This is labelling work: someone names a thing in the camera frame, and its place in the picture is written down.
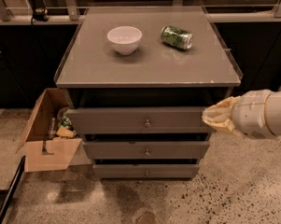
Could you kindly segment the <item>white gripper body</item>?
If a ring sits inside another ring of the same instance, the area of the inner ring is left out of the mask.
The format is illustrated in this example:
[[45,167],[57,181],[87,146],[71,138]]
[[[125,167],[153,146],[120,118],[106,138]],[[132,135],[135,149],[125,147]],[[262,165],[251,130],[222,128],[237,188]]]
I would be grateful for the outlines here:
[[242,95],[232,108],[232,122],[236,129],[251,139],[272,139],[266,118],[265,106],[269,90],[249,91]]

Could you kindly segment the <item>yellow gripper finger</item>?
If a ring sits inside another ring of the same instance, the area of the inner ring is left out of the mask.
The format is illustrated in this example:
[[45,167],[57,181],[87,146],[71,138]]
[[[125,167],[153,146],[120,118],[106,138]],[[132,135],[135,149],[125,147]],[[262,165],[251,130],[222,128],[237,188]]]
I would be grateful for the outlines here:
[[203,121],[224,122],[231,116],[232,108],[238,102],[239,99],[239,96],[231,96],[218,102],[216,105],[211,105],[207,107],[202,114]]
[[213,122],[207,119],[203,119],[203,122],[215,129],[219,133],[239,135],[239,130],[235,127],[234,123],[230,119],[226,119],[223,122]]

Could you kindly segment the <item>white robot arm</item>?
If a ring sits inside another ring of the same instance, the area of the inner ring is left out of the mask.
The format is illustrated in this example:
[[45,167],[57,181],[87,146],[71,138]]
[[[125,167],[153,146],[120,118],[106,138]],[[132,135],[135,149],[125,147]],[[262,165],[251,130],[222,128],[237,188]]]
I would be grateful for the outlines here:
[[219,133],[274,139],[281,135],[281,88],[225,98],[207,107],[202,120]]

